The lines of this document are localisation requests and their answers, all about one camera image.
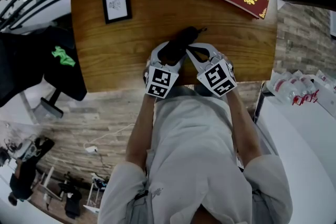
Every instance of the chair leg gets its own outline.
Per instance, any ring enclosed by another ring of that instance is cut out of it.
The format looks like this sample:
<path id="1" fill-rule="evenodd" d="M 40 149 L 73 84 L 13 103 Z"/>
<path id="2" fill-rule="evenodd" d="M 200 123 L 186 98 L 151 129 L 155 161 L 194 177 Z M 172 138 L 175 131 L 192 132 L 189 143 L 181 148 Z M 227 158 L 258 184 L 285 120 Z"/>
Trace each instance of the chair leg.
<path id="1" fill-rule="evenodd" d="M 58 107 L 55 106 L 55 103 L 60 95 L 61 91 L 56 89 L 56 91 L 53 93 L 52 97 L 48 101 L 45 98 L 41 98 L 41 105 L 49 111 L 51 114 L 53 114 L 57 118 L 62 118 L 63 117 L 63 111 L 59 109 Z"/>

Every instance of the red label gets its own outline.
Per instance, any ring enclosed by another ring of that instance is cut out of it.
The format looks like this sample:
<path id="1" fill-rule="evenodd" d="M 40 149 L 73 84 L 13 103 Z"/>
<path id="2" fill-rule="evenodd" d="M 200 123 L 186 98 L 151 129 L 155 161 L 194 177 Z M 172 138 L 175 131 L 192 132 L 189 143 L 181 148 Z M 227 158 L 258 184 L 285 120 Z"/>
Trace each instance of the red label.
<path id="1" fill-rule="evenodd" d="M 275 86 L 275 91 L 276 91 L 276 92 L 279 91 L 280 86 L 281 86 L 284 82 L 285 82 L 285 80 L 282 79 L 282 80 L 280 80 L 280 81 L 276 84 L 276 86 Z"/>

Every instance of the hair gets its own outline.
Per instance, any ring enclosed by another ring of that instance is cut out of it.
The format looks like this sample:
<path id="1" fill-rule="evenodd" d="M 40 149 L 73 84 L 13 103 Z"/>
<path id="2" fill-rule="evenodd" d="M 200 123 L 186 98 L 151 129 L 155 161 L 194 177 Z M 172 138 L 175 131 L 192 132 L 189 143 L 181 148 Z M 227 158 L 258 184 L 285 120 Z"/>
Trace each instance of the hair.
<path id="1" fill-rule="evenodd" d="M 15 196 L 14 196 L 13 193 L 10 193 L 10 194 L 9 194 L 8 201 L 9 201 L 13 206 L 16 206 L 16 205 L 17 205 L 17 199 L 15 198 Z"/>

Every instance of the wooden table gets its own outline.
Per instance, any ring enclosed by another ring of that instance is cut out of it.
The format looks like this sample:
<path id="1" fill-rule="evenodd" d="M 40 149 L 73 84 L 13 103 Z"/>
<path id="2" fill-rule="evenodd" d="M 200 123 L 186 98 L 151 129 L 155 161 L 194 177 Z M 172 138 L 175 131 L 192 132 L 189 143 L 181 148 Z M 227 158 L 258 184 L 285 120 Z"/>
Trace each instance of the wooden table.
<path id="1" fill-rule="evenodd" d="M 71 0 L 79 62 L 89 92 L 144 87 L 151 51 L 188 27 L 207 27 L 197 39 L 214 45 L 235 66 L 237 81 L 267 80 L 273 67 L 277 0 L 264 20 L 224 0 L 131 0 L 133 18 L 105 24 L 102 0 Z M 199 83 L 187 59 L 179 84 Z"/>

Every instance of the wall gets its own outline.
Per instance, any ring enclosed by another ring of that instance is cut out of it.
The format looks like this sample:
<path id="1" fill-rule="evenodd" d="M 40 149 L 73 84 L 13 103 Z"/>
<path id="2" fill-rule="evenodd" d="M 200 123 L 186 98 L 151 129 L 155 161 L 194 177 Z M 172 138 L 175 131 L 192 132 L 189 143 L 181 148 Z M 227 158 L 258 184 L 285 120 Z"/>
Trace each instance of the wall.
<path id="1" fill-rule="evenodd" d="M 257 122 L 275 144 L 293 202 L 290 224 L 333 224 L 336 193 L 321 162 L 276 106 L 265 98 Z"/>
<path id="2" fill-rule="evenodd" d="M 275 97 L 268 100 L 314 151 L 336 189 L 336 119 L 319 103 L 298 106 L 281 104 Z"/>
<path id="3" fill-rule="evenodd" d="M 16 122 L 22 124 L 35 124 L 36 119 L 26 96 L 18 93 L 0 108 L 0 121 Z"/>

